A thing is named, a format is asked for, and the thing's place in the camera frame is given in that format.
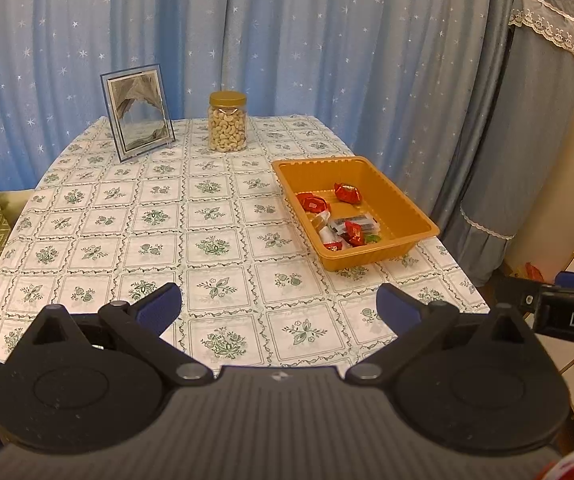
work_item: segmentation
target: gold lid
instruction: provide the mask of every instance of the gold lid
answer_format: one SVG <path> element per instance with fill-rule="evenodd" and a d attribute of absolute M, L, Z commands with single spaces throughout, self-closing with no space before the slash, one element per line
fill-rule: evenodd
<path fill-rule="evenodd" d="M 243 92 L 234 90 L 221 90 L 209 94 L 209 104 L 211 106 L 236 107 L 244 106 L 247 103 L 247 96 Z"/>

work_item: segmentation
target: white logo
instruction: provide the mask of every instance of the white logo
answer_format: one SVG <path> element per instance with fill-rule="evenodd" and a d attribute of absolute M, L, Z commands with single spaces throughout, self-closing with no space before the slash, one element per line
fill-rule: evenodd
<path fill-rule="evenodd" d="M 289 375 L 288 373 L 285 373 L 285 372 L 276 372 L 276 373 L 273 373 L 271 375 L 271 377 L 274 381 L 281 382 L 281 381 L 289 379 L 291 377 L 291 375 Z"/>

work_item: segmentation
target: jar of cashews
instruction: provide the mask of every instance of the jar of cashews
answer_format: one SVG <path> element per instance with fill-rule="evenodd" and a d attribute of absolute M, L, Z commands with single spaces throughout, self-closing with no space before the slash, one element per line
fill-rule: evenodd
<path fill-rule="evenodd" d="M 247 96 L 223 90 L 209 96 L 209 147 L 217 152 L 238 152 L 247 145 Z"/>

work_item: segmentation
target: tray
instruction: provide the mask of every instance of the tray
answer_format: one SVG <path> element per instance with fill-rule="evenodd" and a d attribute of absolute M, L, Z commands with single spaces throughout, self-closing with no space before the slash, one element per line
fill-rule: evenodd
<path fill-rule="evenodd" d="M 440 232 L 416 204 L 363 156 L 275 160 L 272 167 L 326 270 L 403 256 L 416 242 Z M 336 182 L 357 187 L 363 196 L 362 202 L 358 205 L 340 202 L 334 194 Z M 381 225 L 382 240 L 342 251 L 328 250 L 311 224 L 315 215 L 306 212 L 296 198 L 296 193 L 302 192 L 324 198 L 333 219 L 369 212 Z"/>

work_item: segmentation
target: tablecloth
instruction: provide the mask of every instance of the tablecloth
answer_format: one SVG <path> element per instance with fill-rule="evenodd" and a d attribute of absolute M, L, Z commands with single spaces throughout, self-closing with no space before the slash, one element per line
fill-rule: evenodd
<path fill-rule="evenodd" d="M 221 365 L 330 365 L 341 373 L 395 334 L 375 292 L 391 282 L 427 303 L 486 304 L 437 238 L 401 258 L 327 272 L 270 161 L 352 155 L 308 116 L 249 118 L 238 153 L 207 146 L 206 120 L 174 121 L 176 141 L 121 164 L 100 118 L 45 173 L 0 258 L 0 360 L 47 303 L 96 312 L 166 282 L 183 293 L 161 336 Z"/>

